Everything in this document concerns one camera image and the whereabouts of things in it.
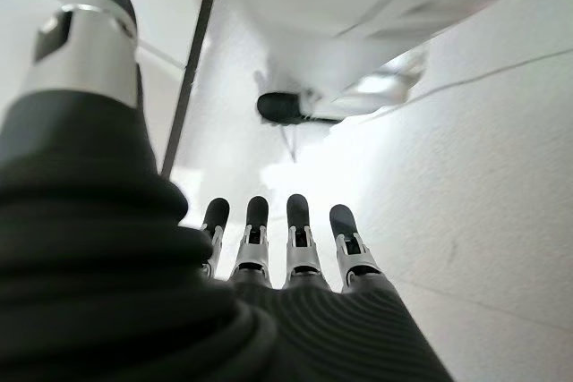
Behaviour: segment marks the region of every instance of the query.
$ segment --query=black object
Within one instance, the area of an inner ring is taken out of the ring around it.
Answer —
[[[229,279],[233,284],[254,284],[270,288],[270,283],[264,275],[264,268],[257,263],[239,264],[238,270]]]
[[[261,226],[267,226],[269,220],[269,203],[264,197],[253,197],[247,207],[246,224],[252,226],[252,230],[259,230]]]
[[[282,125],[300,123],[340,123],[339,120],[315,118],[303,115],[299,107],[299,95],[296,93],[273,92],[266,93],[257,100],[259,114],[271,123]]]
[[[299,280],[316,287],[295,288]],[[396,293],[372,288],[333,293],[313,275],[293,282],[287,290],[253,282],[235,289],[242,300],[272,315],[278,343],[296,352],[291,357],[303,380],[451,382]],[[304,358],[297,360],[298,354]]]
[[[286,202],[286,219],[288,226],[305,228],[311,224],[308,210],[308,201],[301,194],[293,194]]]
[[[227,226],[229,219],[229,202],[219,197],[211,201],[207,206],[203,223],[207,225],[205,230],[209,232],[211,237],[215,234],[215,227],[220,226],[223,231]]]
[[[360,243],[355,238],[358,233],[355,217],[349,207],[336,205],[330,210],[330,227],[335,239],[339,235],[344,236],[346,253],[348,255],[362,254]],[[357,265],[348,269],[343,276],[348,282],[347,293],[370,293],[374,290],[386,290],[396,293],[394,285],[383,275],[380,270],[368,265]]]

